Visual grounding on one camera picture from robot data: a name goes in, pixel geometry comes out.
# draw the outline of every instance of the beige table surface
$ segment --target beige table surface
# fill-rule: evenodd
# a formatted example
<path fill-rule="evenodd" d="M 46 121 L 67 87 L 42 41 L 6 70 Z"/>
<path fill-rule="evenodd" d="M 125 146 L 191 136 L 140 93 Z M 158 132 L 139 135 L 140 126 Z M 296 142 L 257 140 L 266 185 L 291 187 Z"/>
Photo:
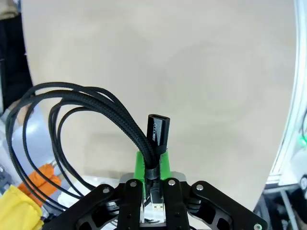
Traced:
<path fill-rule="evenodd" d="M 28 0 L 22 10 L 35 84 L 106 88 L 144 131 L 148 114 L 170 117 L 171 170 L 254 208 L 291 100 L 293 1 Z M 46 117 L 54 102 L 41 104 Z M 102 115 L 74 114 L 62 136 L 81 174 L 134 171 L 136 147 Z"/>

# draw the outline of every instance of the orange object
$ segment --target orange object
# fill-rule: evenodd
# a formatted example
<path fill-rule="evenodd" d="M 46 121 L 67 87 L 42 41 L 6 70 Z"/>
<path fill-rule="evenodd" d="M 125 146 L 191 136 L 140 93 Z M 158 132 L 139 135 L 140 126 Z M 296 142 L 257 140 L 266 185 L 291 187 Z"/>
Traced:
<path fill-rule="evenodd" d="M 48 179 L 50 179 L 55 184 L 61 186 L 61 179 L 58 176 L 54 175 L 54 168 L 51 164 L 45 164 L 41 167 L 39 167 L 39 170 L 42 174 L 44 174 Z M 29 175 L 29 179 L 38 187 L 39 190 L 41 190 L 43 193 L 45 193 L 47 196 L 50 196 L 53 194 L 57 188 L 51 185 L 50 183 L 46 182 L 43 177 L 41 177 L 36 171 L 31 173 Z M 34 200 L 40 207 L 43 205 L 43 203 L 36 198 L 24 185 L 24 183 L 21 183 L 18 188 L 25 193 L 28 197 L 30 197 L 32 200 Z M 37 195 L 39 195 L 42 199 L 46 200 L 42 195 L 40 195 L 38 192 L 36 192 Z"/>
<path fill-rule="evenodd" d="M 52 167 L 51 164 L 44 164 L 43 166 L 38 168 L 40 170 L 40 172 L 45 175 L 47 178 L 51 178 L 54 174 L 54 168 Z M 36 171 L 34 171 L 33 173 L 31 173 L 29 175 L 29 179 L 37 186 L 40 187 L 43 183 L 45 183 L 46 181 L 44 180 L 43 177 L 41 177 Z M 29 191 L 29 189 L 27 189 L 27 187 L 24 185 L 24 183 L 21 183 L 18 188 L 25 193 L 26 195 L 30 195 L 31 192 Z"/>

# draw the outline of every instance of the silver screw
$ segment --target silver screw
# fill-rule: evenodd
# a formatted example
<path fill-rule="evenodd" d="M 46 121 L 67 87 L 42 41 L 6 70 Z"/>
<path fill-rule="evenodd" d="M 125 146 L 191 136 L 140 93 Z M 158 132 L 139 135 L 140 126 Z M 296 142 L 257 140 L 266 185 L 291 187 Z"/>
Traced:
<path fill-rule="evenodd" d="M 173 185 L 176 184 L 176 182 L 175 182 L 174 180 L 169 180 L 169 181 L 168 181 L 168 184 L 169 184 L 170 186 L 173 186 Z"/>
<path fill-rule="evenodd" d="M 262 226 L 260 224 L 255 224 L 254 230 L 262 230 Z"/>
<path fill-rule="evenodd" d="M 203 186 L 202 186 L 201 184 L 198 184 L 198 185 L 196 186 L 196 189 L 199 190 L 199 191 L 201 191 L 201 190 L 203 189 Z"/>
<path fill-rule="evenodd" d="M 102 192 L 103 192 L 103 193 L 108 193 L 108 192 L 110 192 L 110 189 L 104 188 L 104 189 L 102 190 Z"/>
<path fill-rule="evenodd" d="M 130 186 L 131 186 L 131 187 L 135 187 L 135 186 L 136 186 L 136 182 L 135 182 L 135 181 L 132 181 L 132 182 L 130 183 Z"/>

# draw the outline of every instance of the black wire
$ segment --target black wire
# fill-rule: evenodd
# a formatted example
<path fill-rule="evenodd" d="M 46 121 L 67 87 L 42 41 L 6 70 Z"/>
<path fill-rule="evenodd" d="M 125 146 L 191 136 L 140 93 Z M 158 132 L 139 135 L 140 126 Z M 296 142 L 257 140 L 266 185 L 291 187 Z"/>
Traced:
<path fill-rule="evenodd" d="M 53 90 L 50 92 L 46 92 L 46 93 L 39 94 L 37 96 L 28 98 L 30 95 L 33 95 L 37 90 L 44 89 L 44 88 L 50 88 L 50 87 L 70 88 L 70 89 L 73 89 L 73 91 Z M 57 164 L 62 174 L 64 175 L 65 179 L 68 181 L 68 183 L 72 186 L 72 188 L 80 196 L 68 192 L 67 190 L 61 188 L 60 186 L 58 186 L 57 184 L 49 180 L 46 176 L 44 176 L 34 165 L 33 161 L 30 158 L 28 149 L 27 149 L 26 126 L 27 126 L 27 122 L 30 117 L 30 114 L 32 110 L 34 109 L 34 107 L 40 101 L 44 99 L 48 99 L 48 98 L 62 98 L 61 101 L 57 103 L 50 110 L 49 118 L 48 118 L 49 133 L 50 133 L 52 148 L 54 150 L 54 156 L 57 161 Z M 26 113 L 26 117 L 24 120 L 24 127 L 23 127 L 23 144 L 24 144 L 24 151 L 25 151 L 27 159 L 29 160 L 34 170 L 36 170 L 37 173 L 41 175 L 47 182 L 49 182 L 50 184 L 52 184 L 59 190 L 75 198 L 81 198 L 83 195 L 73 186 L 69 178 L 66 176 L 61 164 L 67 169 L 68 172 L 71 173 L 72 176 L 74 176 L 78 181 L 80 181 L 80 183 L 83 184 L 85 187 L 89 188 L 90 190 L 94 188 L 94 186 L 85 182 L 81 178 L 81 176 L 74 170 L 74 168 L 72 168 L 72 166 L 68 163 L 67 159 L 65 158 L 64 152 L 61 147 L 60 132 L 61 132 L 63 123 L 71 114 L 75 112 L 94 111 L 94 112 L 102 113 L 107 118 L 109 118 L 111 121 L 113 121 L 119 128 L 121 128 L 122 131 L 124 131 L 124 133 L 137 145 L 137 147 L 143 154 L 145 166 L 147 168 L 154 168 L 157 164 L 157 160 L 154 156 L 153 149 L 151 148 L 149 142 L 147 141 L 146 136 L 143 134 L 141 129 L 137 126 L 137 124 L 135 123 L 135 121 L 133 120 L 129 112 L 127 111 L 127 109 L 112 93 L 110 93 L 109 91 L 105 89 L 101 89 L 97 87 L 83 87 L 83 86 L 79 86 L 76 84 L 64 83 L 64 82 L 49 82 L 49 83 L 39 84 L 29 89 L 28 92 L 21 98 L 17 106 L 13 108 L 12 111 L 10 112 L 7 118 L 7 123 L 6 123 L 6 134 L 7 134 L 7 142 L 9 145 L 10 156 L 17 170 L 17 173 L 19 174 L 20 178 L 22 179 L 25 186 L 29 189 L 29 191 L 33 193 L 34 196 L 36 196 L 41 202 L 45 203 L 49 207 L 52 207 L 59 211 L 62 211 L 60 208 L 67 209 L 65 206 L 59 204 L 55 200 L 49 198 L 46 194 L 42 193 L 34 185 L 34 183 L 31 180 L 29 180 L 28 176 L 26 175 L 23 168 L 21 167 L 16 157 L 16 154 L 12 148 L 13 125 L 15 123 L 19 110 L 27 104 L 31 104 Z M 66 113 L 64 117 L 61 119 L 60 124 L 58 126 L 58 130 L 57 130 L 56 121 L 57 121 L 57 117 L 59 114 L 59 110 L 62 106 L 67 105 L 67 104 L 78 105 L 81 107 L 74 108 L 70 110 L 68 113 Z M 46 202 L 38 194 L 36 194 L 35 191 L 37 191 L 44 198 L 48 199 L 51 203 L 55 204 L 56 206 Z"/>
<path fill-rule="evenodd" d="M 304 122 L 305 122 L 306 116 L 307 116 L 307 108 L 304 112 L 303 121 L 302 121 L 302 124 L 301 124 L 302 138 L 303 138 L 305 143 L 307 143 L 307 138 L 305 137 L 305 128 L 304 128 Z"/>

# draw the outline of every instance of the yellow glove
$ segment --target yellow glove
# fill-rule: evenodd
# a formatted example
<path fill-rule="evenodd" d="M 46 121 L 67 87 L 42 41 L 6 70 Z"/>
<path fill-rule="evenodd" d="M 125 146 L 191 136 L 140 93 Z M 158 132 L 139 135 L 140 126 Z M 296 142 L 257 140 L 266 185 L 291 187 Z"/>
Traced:
<path fill-rule="evenodd" d="M 38 230 L 43 226 L 40 220 L 41 208 L 15 186 L 0 198 L 0 229 Z"/>

